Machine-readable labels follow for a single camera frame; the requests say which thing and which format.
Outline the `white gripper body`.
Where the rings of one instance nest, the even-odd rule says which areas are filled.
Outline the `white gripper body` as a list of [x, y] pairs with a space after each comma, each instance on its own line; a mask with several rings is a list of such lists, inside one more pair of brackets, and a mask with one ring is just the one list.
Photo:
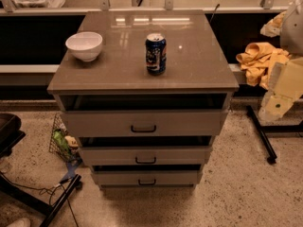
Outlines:
[[285, 64], [276, 63], [265, 96], [287, 97], [294, 103], [303, 96], [303, 58], [296, 57]]

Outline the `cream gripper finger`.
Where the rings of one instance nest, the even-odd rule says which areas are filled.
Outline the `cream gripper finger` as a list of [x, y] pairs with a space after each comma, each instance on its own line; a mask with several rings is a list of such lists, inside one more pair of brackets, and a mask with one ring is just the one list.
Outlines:
[[261, 101], [261, 108], [258, 111], [258, 116], [264, 121], [275, 121], [283, 117], [287, 113], [294, 102], [287, 97], [277, 95], [265, 96]]

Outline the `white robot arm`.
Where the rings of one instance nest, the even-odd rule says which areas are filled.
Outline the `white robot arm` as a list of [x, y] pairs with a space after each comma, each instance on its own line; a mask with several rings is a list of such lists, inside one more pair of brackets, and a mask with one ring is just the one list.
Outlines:
[[261, 101], [258, 116], [264, 121], [281, 118], [303, 96], [303, 0], [294, 0], [282, 20], [280, 45], [291, 54], [276, 62], [269, 77], [269, 89]]

